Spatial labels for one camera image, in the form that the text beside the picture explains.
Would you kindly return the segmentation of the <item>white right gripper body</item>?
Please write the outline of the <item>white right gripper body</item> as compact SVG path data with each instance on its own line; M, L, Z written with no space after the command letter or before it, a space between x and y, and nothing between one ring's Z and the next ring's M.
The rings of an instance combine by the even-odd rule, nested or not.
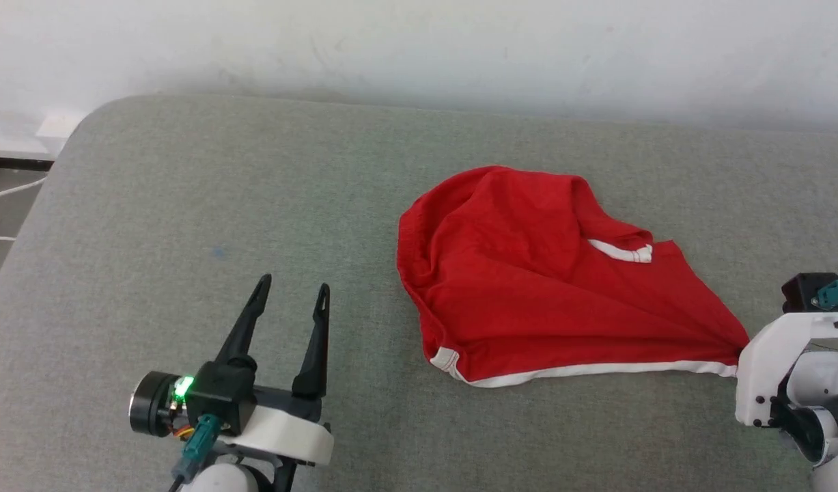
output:
M838 312L788 312L762 328L738 358L735 418L745 426L770 426L772 396L806 346L838 338Z

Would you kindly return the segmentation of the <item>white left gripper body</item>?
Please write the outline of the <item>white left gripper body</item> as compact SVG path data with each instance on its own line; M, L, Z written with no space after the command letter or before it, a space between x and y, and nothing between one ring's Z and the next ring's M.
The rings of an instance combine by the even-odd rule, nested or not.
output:
M220 436L220 452L277 464L285 459L328 466L334 436L321 423L322 399L297 398L289 390L256 386L257 406L241 434Z

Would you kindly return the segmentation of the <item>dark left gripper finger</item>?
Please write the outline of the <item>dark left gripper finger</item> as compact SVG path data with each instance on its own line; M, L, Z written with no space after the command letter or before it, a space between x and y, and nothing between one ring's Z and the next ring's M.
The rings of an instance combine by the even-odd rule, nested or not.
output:
M240 315L230 333L219 350L218 362L236 365L240 367L256 367L257 364L248 355L257 319L263 314L268 302L268 294L272 286L272 275L263 274L257 281L253 292L250 294L246 305L242 308Z
M301 364L292 382L292 395L304 400L319 400L327 394L329 361L329 296L328 284L321 284L313 308L313 330Z

